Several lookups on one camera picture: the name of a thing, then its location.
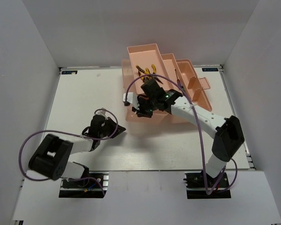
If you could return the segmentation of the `yellow needle-nose pliers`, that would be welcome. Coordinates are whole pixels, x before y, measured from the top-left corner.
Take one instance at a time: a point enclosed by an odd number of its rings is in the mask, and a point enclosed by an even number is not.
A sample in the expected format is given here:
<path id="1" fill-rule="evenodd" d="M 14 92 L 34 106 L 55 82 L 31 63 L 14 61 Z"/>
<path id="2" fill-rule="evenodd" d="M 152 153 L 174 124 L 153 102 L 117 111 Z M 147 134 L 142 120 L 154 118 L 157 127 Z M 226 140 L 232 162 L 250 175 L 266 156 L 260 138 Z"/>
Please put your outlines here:
<path id="1" fill-rule="evenodd" d="M 143 70 L 139 65 L 136 65 L 135 67 L 138 69 L 139 76 L 147 74 L 147 72 Z"/>

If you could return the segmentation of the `yellow side cutter pliers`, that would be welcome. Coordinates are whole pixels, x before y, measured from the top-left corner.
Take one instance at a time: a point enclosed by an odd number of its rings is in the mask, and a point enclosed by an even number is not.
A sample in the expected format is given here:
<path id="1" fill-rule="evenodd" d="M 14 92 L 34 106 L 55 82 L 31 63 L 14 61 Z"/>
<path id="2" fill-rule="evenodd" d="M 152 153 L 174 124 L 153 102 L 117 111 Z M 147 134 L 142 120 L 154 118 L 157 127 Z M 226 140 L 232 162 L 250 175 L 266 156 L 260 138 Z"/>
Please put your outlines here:
<path id="1" fill-rule="evenodd" d="M 153 73 L 152 73 L 152 74 L 155 75 L 155 74 L 156 74 L 156 67 L 155 67 L 154 64 L 152 64 L 151 67 L 152 67 L 152 69 L 153 69 Z M 157 82 L 163 84 L 163 82 L 159 79 L 158 76 L 153 76 L 153 78 L 154 78 Z"/>

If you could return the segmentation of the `pink plastic toolbox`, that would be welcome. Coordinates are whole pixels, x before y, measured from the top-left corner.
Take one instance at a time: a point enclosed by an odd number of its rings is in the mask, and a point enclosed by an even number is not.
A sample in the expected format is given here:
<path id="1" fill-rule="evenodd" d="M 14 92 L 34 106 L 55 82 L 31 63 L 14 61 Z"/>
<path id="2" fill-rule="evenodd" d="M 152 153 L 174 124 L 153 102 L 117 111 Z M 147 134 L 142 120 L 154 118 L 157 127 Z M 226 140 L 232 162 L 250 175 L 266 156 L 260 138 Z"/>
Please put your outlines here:
<path id="1" fill-rule="evenodd" d="M 186 91 L 187 96 L 191 101 L 200 107 L 212 111 L 212 106 L 208 100 L 205 90 L 210 89 L 209 82 L 206 78 L 199 78 L 189 59 L 177 60 L 174 54 L 161 54 L 157 44 L 138 45 L 127 47 L 129 60 L 122 60 L 122 75 L 124 84 L 124 93 L 129 84 L 138 77 L 136 65 L 140 68 L 150 69 L 152 72 L 152 64 L 155 65 L 157 73 L 167 77 L 177 83 L 180 80 L 181 85 Z M 174 84 L 160 78 L 163 84 L 157 82 L 165 91 L 174 89 L 180 91 Z M 143 81 L 139 79 L 130 88 L 129 92 L 136 94 L 144 94 L 141 85 Z M 172 124 L 186 123 L 186 120 L 174 115 L 167 114 L 162 111 L 155 111 L 152 118 L 138 118 L 132 112 L 132 104 L 126 110 L 126 121 L 159 124 L 161 122 L 170 122 Z"/>

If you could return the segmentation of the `blue handled screwdriver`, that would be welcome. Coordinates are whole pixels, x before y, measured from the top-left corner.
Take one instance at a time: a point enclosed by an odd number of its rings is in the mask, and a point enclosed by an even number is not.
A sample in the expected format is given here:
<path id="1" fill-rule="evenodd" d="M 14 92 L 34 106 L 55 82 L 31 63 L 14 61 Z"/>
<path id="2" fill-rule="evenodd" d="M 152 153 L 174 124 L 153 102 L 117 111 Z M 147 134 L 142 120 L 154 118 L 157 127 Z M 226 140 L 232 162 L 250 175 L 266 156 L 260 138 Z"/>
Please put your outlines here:
<path id="1" fill-rule="evenodd" d="M 177 85 L 182 89 L 183 92 L 185 92 L 185 89 L 184 89 L 184 87 L 183 87 L 183 85 L 182 85 L 182 83 L 180 81 L 180 78 L 178 76 L 178 72 L 177 72 L 176 69 L 175 69 L 175 73 L 176 73 L 176 78 L 177 78 Z"/>

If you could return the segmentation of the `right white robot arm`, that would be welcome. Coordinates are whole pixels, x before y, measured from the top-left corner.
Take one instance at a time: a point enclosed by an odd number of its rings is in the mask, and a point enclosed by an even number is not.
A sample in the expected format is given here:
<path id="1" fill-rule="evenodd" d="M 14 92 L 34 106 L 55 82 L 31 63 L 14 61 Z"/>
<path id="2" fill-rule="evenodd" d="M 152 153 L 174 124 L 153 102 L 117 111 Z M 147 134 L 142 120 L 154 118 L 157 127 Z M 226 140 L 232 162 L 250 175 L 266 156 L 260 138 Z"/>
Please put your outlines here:
<path id="1" fill-rule="evenodd" d="M 244 143 L 240 121 L 235 116 L 225 118 L 194 105 L 182 92 L 165 91 L 155 80 L 142 84 L 142 95 L 133 111 L 138 117 L 151 118 L 156 110 L 180 117 L 206 132 L 212 139 L 212 155 L 205 163 L 203 183 L 213 187 L 219 181 L 219 173 Z"/>

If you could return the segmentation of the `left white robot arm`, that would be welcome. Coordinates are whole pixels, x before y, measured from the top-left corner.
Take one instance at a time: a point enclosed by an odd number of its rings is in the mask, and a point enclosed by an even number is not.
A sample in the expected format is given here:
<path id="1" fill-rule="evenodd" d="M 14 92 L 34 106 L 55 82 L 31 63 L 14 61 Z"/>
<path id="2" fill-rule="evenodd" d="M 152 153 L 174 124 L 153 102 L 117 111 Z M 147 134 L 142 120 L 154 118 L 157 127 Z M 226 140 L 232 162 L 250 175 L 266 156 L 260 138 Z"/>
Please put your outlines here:
<path id="1" fill-rule="evenodd" d="M 126 128 L 102 113 L 93 116 L 90 125 L 83 129 L 81 136 L 63 139 L 47 134 L 29 161 L 29 169 L 51 179 L 73 179 L 79 187 L 89 183 L 89 168 L 70 161 L 70 155 L 78 152 L 94 151 L 102 139 L 115 138 Z"/>

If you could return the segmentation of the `right blue table label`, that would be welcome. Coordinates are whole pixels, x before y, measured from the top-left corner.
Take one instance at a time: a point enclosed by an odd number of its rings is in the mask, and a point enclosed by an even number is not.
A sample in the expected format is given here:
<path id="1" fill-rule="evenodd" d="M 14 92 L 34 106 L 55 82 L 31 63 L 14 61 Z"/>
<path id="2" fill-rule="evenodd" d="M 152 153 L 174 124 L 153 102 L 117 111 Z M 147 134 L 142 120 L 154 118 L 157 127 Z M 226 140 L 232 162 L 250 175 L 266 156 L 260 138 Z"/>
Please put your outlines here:
<path id="1" fill-rule="evenodd" d="M 214 67 L 204 67 L 202 68 L 203 72 L 218 72 L 218 68 L 214 68 Z"/>

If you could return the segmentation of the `blue table label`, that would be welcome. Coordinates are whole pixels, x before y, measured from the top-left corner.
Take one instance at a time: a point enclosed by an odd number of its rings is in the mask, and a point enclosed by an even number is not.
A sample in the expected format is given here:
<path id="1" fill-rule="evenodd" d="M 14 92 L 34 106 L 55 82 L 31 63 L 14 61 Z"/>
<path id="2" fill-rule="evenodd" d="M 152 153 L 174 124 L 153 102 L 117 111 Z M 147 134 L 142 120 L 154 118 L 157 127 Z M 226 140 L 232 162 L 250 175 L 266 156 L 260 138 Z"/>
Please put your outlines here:
<path id="1" fill-rule="evenodd" d="M 214 67 L 204 67 L 202 68 L 203 72 L 218 72 L 218 68 L 214 68 Z"/>
<path id="2" fill-rule="evenodd" d="M 75 75 L 77 73 L 78 73 L 77 70 L 66 70 L 61 72 L 62 75 Z"/>

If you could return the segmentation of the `left blue table label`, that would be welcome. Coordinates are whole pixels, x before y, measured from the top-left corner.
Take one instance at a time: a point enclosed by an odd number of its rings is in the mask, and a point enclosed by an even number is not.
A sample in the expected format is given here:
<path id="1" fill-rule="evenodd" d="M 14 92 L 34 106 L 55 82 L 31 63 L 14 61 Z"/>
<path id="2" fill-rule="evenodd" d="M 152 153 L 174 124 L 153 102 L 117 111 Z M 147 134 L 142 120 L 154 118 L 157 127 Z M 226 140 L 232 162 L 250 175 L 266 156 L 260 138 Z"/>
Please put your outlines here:
<path id="1" fill-rule="evenodd" d="M 77 70 L 66 70 L 61 72 L 62 75 L 75 75 L 77 73 L 78 73 Z"/>

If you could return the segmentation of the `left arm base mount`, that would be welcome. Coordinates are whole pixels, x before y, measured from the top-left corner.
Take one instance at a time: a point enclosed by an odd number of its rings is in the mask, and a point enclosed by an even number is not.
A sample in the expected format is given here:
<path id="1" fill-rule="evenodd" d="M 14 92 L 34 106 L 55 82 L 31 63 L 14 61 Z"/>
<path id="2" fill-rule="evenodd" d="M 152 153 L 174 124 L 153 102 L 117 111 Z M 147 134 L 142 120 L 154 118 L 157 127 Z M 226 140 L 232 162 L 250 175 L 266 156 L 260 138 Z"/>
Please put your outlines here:
<path id="1" fill-rule="evenodd" d="M 68 181 L 63 179 L 59 189 L 59 198 L 103 198 L 104 194 L 98 182 L 102 186 L 104 193 L 106 193 L 109 182 L 108 172 L 89 172 L 87 176 L 93 177 L 97 181 L 92 179 L 80 181 Z"/>

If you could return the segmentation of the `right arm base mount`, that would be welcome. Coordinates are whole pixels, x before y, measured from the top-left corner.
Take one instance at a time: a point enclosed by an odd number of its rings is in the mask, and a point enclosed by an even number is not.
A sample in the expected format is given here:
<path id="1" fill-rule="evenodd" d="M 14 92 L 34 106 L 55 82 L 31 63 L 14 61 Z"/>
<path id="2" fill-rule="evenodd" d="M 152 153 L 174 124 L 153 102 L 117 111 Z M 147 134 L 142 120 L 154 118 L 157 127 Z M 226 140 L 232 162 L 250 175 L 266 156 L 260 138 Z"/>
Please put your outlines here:
<path id="1" fill-rule="evenodd" d="M 203 172 L 190 172 L 185 174 L 184 182 L 186 184 L 187 199 L 230 199 L 230 190 L 225 190 L 229 186 L 227 174 L 223 177 L 208 195 L 205 190 Z"/>

